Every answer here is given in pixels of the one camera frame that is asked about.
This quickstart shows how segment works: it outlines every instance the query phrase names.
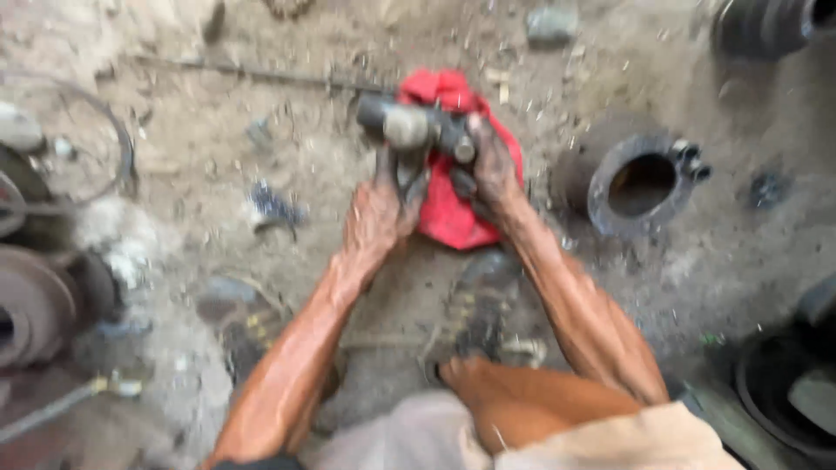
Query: concrete floor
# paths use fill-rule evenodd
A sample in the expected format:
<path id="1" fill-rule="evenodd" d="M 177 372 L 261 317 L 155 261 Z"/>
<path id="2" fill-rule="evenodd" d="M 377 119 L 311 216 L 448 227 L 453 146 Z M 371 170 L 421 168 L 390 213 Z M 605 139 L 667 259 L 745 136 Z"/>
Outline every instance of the concrete floor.
<path id="1" fill-rule="evenodd" d="M 12 21 L 10 28 L 4 24 L 5 34 L 11 38 L 23 31 L 34 40 L 9 41 L 7 60 L 89 82 L 96 67 L 91 51 L 108 44 L 108 54 L 116 54 L 144 43 L 149 34 L 141 24 L 147 18 L 155 18 L 159 54 L 195 49 L 194 12 L 205 3 L 190 0 L 185 7 L 172 7 L 167 0 L 126 1 L 111 20 L 101 20 L 97 4 L 79 3 L 75 15 L 49 20 L 52 35 L 39 35 L 45 26 L 31 14 L 31 3 L 26 8 L 9 3 L 3 17 L 25 21 Z M 689 1 L 581 2 L 583 26 L 576 43 L 548 53 L 529 51 L 525 44 L 524 13 L 539 4 L 529 0 L 425 0 L 409 7 L 386 0 L 322 0 L 297 23 L 268 18 L 260 3 L 230 4 L 227 36 L 220 50 L 207 54 L 250 62 L 279 58 L 279 65 L 313 73 L 320 73 L 322 64 L 336 64 L 349 73 L 375 71 L 390 78 L 420 66 L 464 69 L 520 140 L 533 204 L 635 319 L 663 370 L 699 351 L 706 335 L 731 340 L 778 321 L 805 289 L 833 270 L 836 196 L 830 188 L 836 183 L 836 161 L 830 154 L 836 132 L 830 128 L 836 122 L 836 91 L 830 81 L 836 65 L 829 60 L 832 48 L 824 44 L 774 67 L 719 65 L 708 50 L 706 7 Z M 99 25 L 97 39 L 54 27 L 73 24 L 67 18 Z M 46 52 L 54 44 L 45 38 L 55 37 L 75 46 L 75 55 Z M 508 49 L 513 53 L 503 52 Z M 303 51 L 307 59 L 300 59 Z M 370 66 L 360 70 L 353 59 L 364 54 Z M 499 105 L 481 64 L 512 71 L 508 105 Z M 130 108 L 145 102 L 136 91 L 153 76 L 154 116 L 143 129 L 147 137 L 138 140 L 143 185 L 133 202 L 110 201 L 85 214 L 78 239 L 107 247 L 120 276 L 133 281 L 126 286 L 128 320 L 150 322 L 153 328 L 141 337 L 92 335 L 80 349 L 100 367 L 136 357 L 153 362 L 158 374 L 146 400 L 187 429 L 189 448 L 199 455 L 211 446 L 230 393 L 220 350 L 193 314 L 201 281 L 211 273 L 243 273 L 300 308 L 339 246 L 348 195 L 371 170 L 370 149 L 358 130 L 345 124 L 350 95 L 328 97 L 316 89 L 149 69 L 129 60 L 117 65 L 114 80 L 93 86 L 135 135 L 139 128 Z M 265 161 L 253 154 L 242 130 L 275 104 L 288 102 L 293 128 L 288 131 L 286 120 L 274 121 L 277 149 Z M 702 144 L 704 160 L 715 168 L 687 209 L 652 242 L 590 237 L 582 227 L 567 225 L 557 208 L 546 209 L 551 206 L 548 165 L 608 106 L 650 113 Z M 56 116 L 38 113 L 49 131 L 68 132 L 70 123 Z M 86 138 L 86 129 L 72 131 Z M 175 171 L 164 171 L 161 163 L 173 164 Z M 210 166 L 216 174 L 209 174 Z M 782 203 L 754 209 L 748 192 L 752 178 L 764 170 L 779 171 L 793 184 Z M 310 207 L 298 243 L 284 231 L 254 238 L 245 217 L 238 216 L 243 194 L 263 177 L 296 192 Z M 178 200 L 181 208 L 172 208 Z M 101 227 L 103 220 L 108 227 Z M 349 335 L 428 337 L 443 322 L 444 301 L 468 257 L 417 238 L 390 260 L 358 302 Z M 547 364 L 561 366 L 530 286 L 520 289 L 511 325 L 511 335 L 548 340 Z M 320 412 L 321 429 L 368 419 L 423 386 L 416 348 L 348 353 L 343 389 Z"/>

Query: dusty ground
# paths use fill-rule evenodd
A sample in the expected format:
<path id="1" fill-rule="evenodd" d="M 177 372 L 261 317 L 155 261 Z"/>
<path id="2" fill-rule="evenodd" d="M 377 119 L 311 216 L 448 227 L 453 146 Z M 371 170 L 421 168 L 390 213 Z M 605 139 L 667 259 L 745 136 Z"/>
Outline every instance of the dusty ground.
<path id="1" fill-rule="evenodd" d="M 206 49 L 197 25 L 208 3 L 0 3 L 4 62 L 96 90 L 136 140 L 136 196 L 102 201 L 76 230 L 122 280 L 134 332 L 93 333 L 79 353 L 100 367 L 137 357 L 153 363 L 145 400 L 186 429 L 193 455 L 211 446 L 231 392 L 221 351 L 194 315 L 201 281 L 238 273 L 300 307 L 339 246 L 349 194 L 370 174 L 372 154 L 352 122 L 350 92 L 141 64 L 127 53 L 205 54 L 386 83 L 418 67 L 463 69 L 521 141 L 533 203 L 635 318 L 663 368 L 698 351 L 706 334 L 729 339 L 786 315 L 833 269 L 836 96 L 826 85 L 836 70 L 819 59 L 828 57 L 825 47 L 775 68 L 724 68 L 708 52 L 706 6 L 684 0 L 581 2 L 576 43 L 547 53 L 525 44 L 524 14 L 534 1 L 318 0 L 294 22 L 271 18 L 256 0 L 230 0 L 224 36 Z M 114 77 L 95 79 L 107 63 Z M 507 105 L 499 105 L 483 67 L 511 71 Z M 47 157 L 51 184 L 76 197 L 89 193 L 115 165 L 105 122 L 52 91 L 24 91 L 3 93 L 35 113 L 50 135 L 64 134 L 90 153 L 72 164 Z M 548 163 L 608 105 L 650 112 L 700 142 L 715 166 L 715 176 L 652 242 L 563 233 L 563 214 L 547 209 Z M 273 148 L 256 151 L 244 130 L 264 117 Z M 747 192 L 764 168 L 793 185 L 782 204 L 755 210 Z M 297 242 L 281 228 L 252 234 L 246 194 L 262 178 L 309 210 Z M 415 240 L 359 302 L 350 331 L 425 338 L 467 256 Z M 549 339 L 548 363 L 559 365 L 536 299 L 522 292 L 512 333 Z M 319 426 L 356 423 L 421 387 L 415 354 L 349 351 L 344 389 L 324 407 Z"/>

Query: gear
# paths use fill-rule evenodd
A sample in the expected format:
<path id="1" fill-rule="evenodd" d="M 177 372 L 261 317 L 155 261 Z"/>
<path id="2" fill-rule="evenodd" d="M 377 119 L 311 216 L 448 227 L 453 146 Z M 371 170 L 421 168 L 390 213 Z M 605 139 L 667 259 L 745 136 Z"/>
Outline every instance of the gear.
<path id="1" fill-rule="evenodd" d="M 308 11 L 314 0 L 262 0 L 276 19 L 296 19 Z"/>

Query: oily hand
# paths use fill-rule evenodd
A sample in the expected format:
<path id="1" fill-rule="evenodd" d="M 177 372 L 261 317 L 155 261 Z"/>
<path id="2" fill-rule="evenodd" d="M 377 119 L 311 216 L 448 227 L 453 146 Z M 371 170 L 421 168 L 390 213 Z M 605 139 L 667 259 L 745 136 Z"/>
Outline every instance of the oily hand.
<path id="1" fill-rule="evenodd" d="M 491 219 L 508 193 L 519 191 L 517 167 L 487 120 L 475 113 L 467 116 L 467 131 L 476 143 L 477 158 L 472 166 L 450 171 L 453 189 L 459 197 L 471 200 L 477 214 Z"/>
<path id="2" fill-rule="evenodd" d="M 430 172 L 424 170 L 405 187 L 398 186 L 397 156 L 388 147 L 377 152 L 375 177 L 357 186 L 343 231 L 346 250 L 370 254 L 383 262 L 386 254 L 418 226 Z"/>

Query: dirty hand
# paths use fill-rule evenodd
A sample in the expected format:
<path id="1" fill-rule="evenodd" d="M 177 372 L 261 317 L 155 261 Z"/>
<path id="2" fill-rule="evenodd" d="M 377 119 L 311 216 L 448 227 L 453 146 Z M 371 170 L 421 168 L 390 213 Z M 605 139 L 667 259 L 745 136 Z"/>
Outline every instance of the dirty hand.
<path id="1" fill-rule="evenodd" d="M 507 196 L 520 191 L 517 167 L 505 142 L 486 119 L 470 114 L 467 131 L 476 144 L 476 160 L 469 167 L 454 167 L 450 178 L 456 194 L 470 199 L 474 211 L 491 220 Z"/>
<path id="2" fill-rule="evenodd" d="M 400 187 L 397 170 L 396 153 L 388 147 L 378 150 L 375 177 L 357 186 L 345 221 L 346 250 L 370 254 L 376 263 L 415 231 L 430 184 L 430 172 L 424 170 Z"/>

